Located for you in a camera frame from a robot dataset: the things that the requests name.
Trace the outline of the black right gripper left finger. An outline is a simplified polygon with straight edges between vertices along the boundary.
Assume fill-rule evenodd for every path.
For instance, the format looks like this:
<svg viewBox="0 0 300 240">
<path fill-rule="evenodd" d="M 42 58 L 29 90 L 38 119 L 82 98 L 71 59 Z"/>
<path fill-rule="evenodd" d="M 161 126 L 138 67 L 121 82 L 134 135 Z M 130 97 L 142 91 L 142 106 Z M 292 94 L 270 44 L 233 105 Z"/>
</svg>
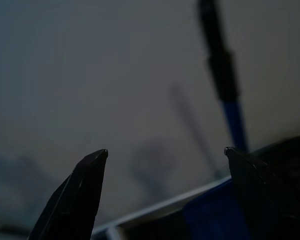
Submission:
<svg viewBox="0 0 300 240">
<path fill-rule="evenodd" d="M 30 240 L 89 240 L 98 213 L 108 150 L 85 156 L 54 191 Z"/>
</svg>

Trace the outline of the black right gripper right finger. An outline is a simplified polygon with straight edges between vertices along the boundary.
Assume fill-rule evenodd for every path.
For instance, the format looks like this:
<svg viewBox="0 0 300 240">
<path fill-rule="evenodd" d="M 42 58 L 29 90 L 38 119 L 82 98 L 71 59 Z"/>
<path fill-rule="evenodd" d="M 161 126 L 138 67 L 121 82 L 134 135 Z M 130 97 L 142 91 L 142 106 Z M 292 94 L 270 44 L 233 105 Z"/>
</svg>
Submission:
<svg viewBox="0 0 300 240">
<path fill-rule="evenodd" d="M 227 147 L 231 179 L 254 240 L 298 239 L 298 211 L 292 195 L 255 155 Z"/>
</svg>

